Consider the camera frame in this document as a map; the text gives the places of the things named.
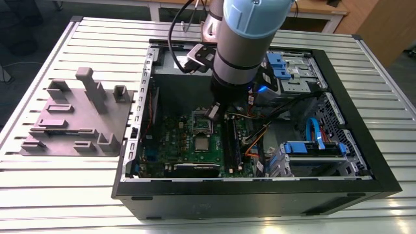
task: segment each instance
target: motherboard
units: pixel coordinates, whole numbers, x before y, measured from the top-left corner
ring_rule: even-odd
[[[148,146],[139,157],[140,177],[253,177],[252,162],[229,154],[231,145],[248,135],[244,118],[229,117],[213,123],[205,109],[188,115],[163,116],[157,144]]]

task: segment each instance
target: floor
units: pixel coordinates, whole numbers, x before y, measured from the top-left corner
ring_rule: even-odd
[[[36,3],[44,18],[44,23],[40,26],[31,28],[35,38],[39,42],[39,49],[35,54],[17,57],[11,55],[8,50],[0,45],[0,63],[3,65],[23,61],[43,63],[73,15],[129,20],[151,19],[149,10],[147,7],[64,2],[63,11],[57,12],[51,1],[39,0]],[[173,16],[173,10],[161,9],[161,21],[172,21]],[[185,11],[183,20],[189,19],[189,16],[191,11]],[[197,21],[200,21],[200,13],[195,15],[193,22],[196,23]],[[0,129],[15,110],[15,107],[27,91],[29,84],[32,83],[39,69],[40,64],[36,63],[21,63],[7,67],[7,72],[15,78],[15,81],[9,85],[0,83]],[[403,54],[393,65],[388,68],[388,72],[396,80],[411,102],[413,105],[416,105],[416,58],[409,58],[405,54]]]

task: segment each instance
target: slotted aluminum surface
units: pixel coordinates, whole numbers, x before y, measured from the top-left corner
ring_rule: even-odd
[[[415,110],[365,45],[348,35],[280,31],[272,45],[323,49],[400,181],[403,192],[325,217],[139,221],[111,187],[117,158],[24,157],[17,154],[51,80],[72,88],[79,66],[92,67],[104,88],[136,90],[148,39],[165,39],[168,23],[84,18],[71,22],[0,134],[0,230],[37,233],[415,233]],[[173,39],[200,40],[200,27]]]

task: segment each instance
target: open computer tower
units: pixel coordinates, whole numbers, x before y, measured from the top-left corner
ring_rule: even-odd
[[[185,62],[196,42],[173,44]],[[261,67],[211,122],[211,71],[183,74],[151,41],[112,191],[139,219],[327,215],[401,191],[325,52],[271,47]]]

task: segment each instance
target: black cable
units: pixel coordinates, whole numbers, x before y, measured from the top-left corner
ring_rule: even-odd
[[[299,5],[297,5],[297,1],[296,0],[295,0],[295,4],[296,4],[295,18],[297,18],[297,15],[299,15]]]
[[[288,102],[285,102],[283,105],[280,105],[279,107],[276,107],[272,112],[264,117],[264,122],[261,125],[261,128],[251,135],[247,136],[245,141],[248,141],[251,138],[253,138],[255,136],[257,136],[259,134],[263,133],[263,131],[267,130],[269,124],[272,123],[272,119],[276,118],[281,113],[287,112],[291,107],[300,101],[303,101],[304,99],[308,98],[317,98],[324,92],[323,91],[316,91],[313,93],[309,94],[301,94],[297,97],[295,97],[292,100],[289,100]]]
[[[204,0],[201,0],[201,4],[203,4],[203,10],[204,10],[204,14],[205,14],[205,18],[208,17],[208,12],[207,12],[207,5],[205,5],[205,2]]]
[[[188,2],[183,5],[180,11],[176,13],[175,15],[175,18],[173,18],[173,22],[171,24],[171,28],[169,28],[169,32],[168,32],[168,47],[169,47],[169,51],[171,51],[171,54],[172,54],[172,59],[173,59],[173,62],[175,64],[177,65],[180,71],[183,73],[185,73],[185,69],[184,67],[181,66],[180,62],[177,61],[177,58],[176,58],[176,55],[175,55],[175,52],[173,52],[173,48],[172,48],[172,32],[173,32],[173,28],[175,28],[175,24],[176,24],[176,19],[177,17],[181,15],[183,11],[185,10],[185,8],[188,7],[188,5],[193,2],[193,0],[188,0]]]
[[[191,24],[192,24],[192,21],[193,21],[195,12],[196,12],[196,7],[193,8],[193,11],[192,11],[192,14],[191,14],[191,19],[189,19],[189,23],[188,23],[187,29],[184,30],[185,33],[189,30],[189,27],[191,27]]]
[[[299,101],[308,99],[308,98],[316,98],[323,94],[323,91],[316,91],[313,93],[301,94],[297,97],[295,97],[291,101],[284,103],[283,105],[277,106],[272,112],[265,116],[264,120],[271,120],[273,117],[279,116],[281,113],[288,111],[288,109],[295,105]]]

